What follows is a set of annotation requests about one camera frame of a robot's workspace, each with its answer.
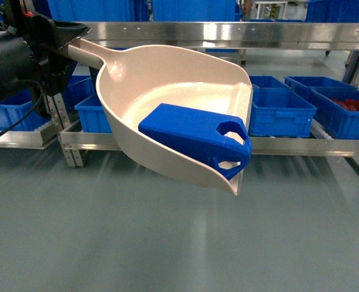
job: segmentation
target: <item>white dustpan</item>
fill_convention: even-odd
[[[240,66],[160,45],[117,51],[77,40],[63,53],[100,69],[97,93],[113,135],[127,156],[162,175],[238,195],[243,172],[228,181],[206,164],[140,133],[138,125],[160,103],[168,103],[238,116],[248,129],[253,89]],[[235,134],[231,137],[239,141]]]

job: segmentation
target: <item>epoxy floor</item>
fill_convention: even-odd
[[[246,70],[341,79],[346,58],[249,50]],[[253,156],[236,198],[122,153],[0,149],[0,291],[359,292],[350,163]]]

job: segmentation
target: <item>dustpan handle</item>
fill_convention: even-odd
[[[101,69],[101,67],[107,63],[109,56],[115,54],[115,51],[111,49],[84,39],[77,39],[57,52],[74,61],[96,69]]]

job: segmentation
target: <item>metal shelf rack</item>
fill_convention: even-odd
[[[359,23],[85,23],[85,38],[106,47],[167,44],[191,49],[354,50],[343,80],[357,84]],[[68,164],[83,166],[85,150],[120,150],[111,134],[83,133],[79,121],[67,122],[58,138]],[[12,144],[24,144],[20,138]],[[359,157],[359,141],[252,138],[254,154]]]

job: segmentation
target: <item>black cable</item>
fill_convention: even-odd
[[[19,80],[18,82],[22,83],[22,85],[26,84],[26,85],[36,86],[40,90],[40,96],[39,96],[38,100],[35,102],[35,104],[28,110],[28,112],[25,113],[25,115],[23,115],[23,117],[20,120],[18,120],[13,125],[7,127],[6,129],[4,129],[0,132],[0,137],[2,135],[4,135],[6,132],[15,128],[19,123],[21,123],[24,119],[26,119],[35,110],[35,108],[37,108],[42,102],[44,102],[44,90],[41,87],[41,85],[39,84],[39,82],[36,82],[33,80]]]

